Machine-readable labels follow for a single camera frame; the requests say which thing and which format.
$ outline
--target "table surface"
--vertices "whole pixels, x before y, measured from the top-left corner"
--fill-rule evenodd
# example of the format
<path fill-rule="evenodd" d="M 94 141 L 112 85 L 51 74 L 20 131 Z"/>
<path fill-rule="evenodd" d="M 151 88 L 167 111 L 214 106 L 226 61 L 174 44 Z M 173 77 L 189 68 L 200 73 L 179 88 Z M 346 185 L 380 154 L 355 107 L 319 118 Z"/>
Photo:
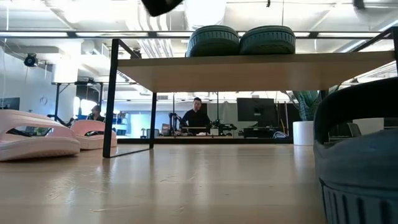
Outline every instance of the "table surface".
<path fill-rule="evenodd" d="M 157 139 L 229 139 L 233 138 L 233 136 L 159 136 Z"/>
<path fill-rule="evenodd" d="M 326 90 L 394 60 L 353 52 L 118 60 L 118 70 L 153 92 Z"/>
<path fill-rule="evenodd" d="M 155 145 L 0 169 L 4 224 L 326 223 L 312 147 Z"/>

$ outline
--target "security camera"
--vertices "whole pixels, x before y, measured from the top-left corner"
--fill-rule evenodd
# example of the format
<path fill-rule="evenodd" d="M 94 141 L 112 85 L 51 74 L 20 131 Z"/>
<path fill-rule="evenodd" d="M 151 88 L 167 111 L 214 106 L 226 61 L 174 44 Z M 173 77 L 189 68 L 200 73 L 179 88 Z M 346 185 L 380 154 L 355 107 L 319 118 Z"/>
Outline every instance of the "security camera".
<path fill-rule="evenodd" d="M 37 60 L 35 53 L 27 54 L 27 57 L 24 60 L 24 65 L 29 68 L 35 68 L 38 65 L 39 61 Z"/>

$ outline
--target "ceiling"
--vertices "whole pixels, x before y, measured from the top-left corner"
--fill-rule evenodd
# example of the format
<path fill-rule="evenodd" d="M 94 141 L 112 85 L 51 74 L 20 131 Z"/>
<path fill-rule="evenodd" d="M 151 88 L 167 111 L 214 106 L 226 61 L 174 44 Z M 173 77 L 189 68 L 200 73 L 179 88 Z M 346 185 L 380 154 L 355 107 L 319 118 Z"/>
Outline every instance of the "ceiling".
<path fill-rule="evenodd" d="M 352 0 L 185 0 L 170 13 L 150 18 L 136 0 L 2 0 L 0 30 L 192 30 L 194 27 L 223 24 L 247 31 L 265 25 L 289 26 L 294 31 L 380 31 L 398 22 L 398 0 L 365 0 L 366 11 L 358 12 Z M 111 39 L 9 39 L 12 49 L 57 47 L 59 55 L 79 61 L 79 76 L 105 80 L 109 74 Z M 186 40 L 123 40 L 131 48 L 141 48 L 142 56 L 183 57 Z M 297 53 L 342 52 L 359 40 L 297 40 Z M 82 49 L 96 49 L 97 55 Z M 391 40 L 380 41 L 366 50 L 391 50 Z M 390 75 L 396 75 L 390 65 Z"/>

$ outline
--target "wooden shelf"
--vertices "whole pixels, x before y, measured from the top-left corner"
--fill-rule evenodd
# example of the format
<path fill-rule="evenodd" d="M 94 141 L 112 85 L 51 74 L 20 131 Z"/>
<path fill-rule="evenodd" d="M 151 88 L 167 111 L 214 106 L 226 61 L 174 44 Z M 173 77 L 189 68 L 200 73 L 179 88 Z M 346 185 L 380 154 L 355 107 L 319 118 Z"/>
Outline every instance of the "wooden shelf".
<path fill-rule="evenodd" d="M 150 91 L 324 90 L 394 60 L 393 52 L 119 60 Z"/>

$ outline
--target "pink slide sandal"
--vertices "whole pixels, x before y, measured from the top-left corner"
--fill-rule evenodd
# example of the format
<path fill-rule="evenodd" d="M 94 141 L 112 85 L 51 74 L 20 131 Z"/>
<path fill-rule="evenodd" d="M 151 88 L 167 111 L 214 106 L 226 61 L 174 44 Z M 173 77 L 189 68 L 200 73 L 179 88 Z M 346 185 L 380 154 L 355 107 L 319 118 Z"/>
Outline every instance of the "pink slide sandal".
<path fill-rule="evenodd" d="M 98 134 L 95 136 L 85 136 L 90 131 L 104 131 L 105 123 L 101 121 L 92 120 L 80 120 L 76 121 L 70 128 L 75 134 L 76 139 L 80 142 L 81 149 L 102 149 L 104 144 L 104 135 Z M 111 147 L 116 147 L 118 140 L 116 139 L 116 133 L 112 131 Z"/>
<path fill-rule="evenodd" d="M 17 127 L 52 128 L 46 136 L 7 134 Z M 74 155 L 80 143 L 72 130 L 46 116 L 16 110 L 0 110 L 0 161 Z"/>

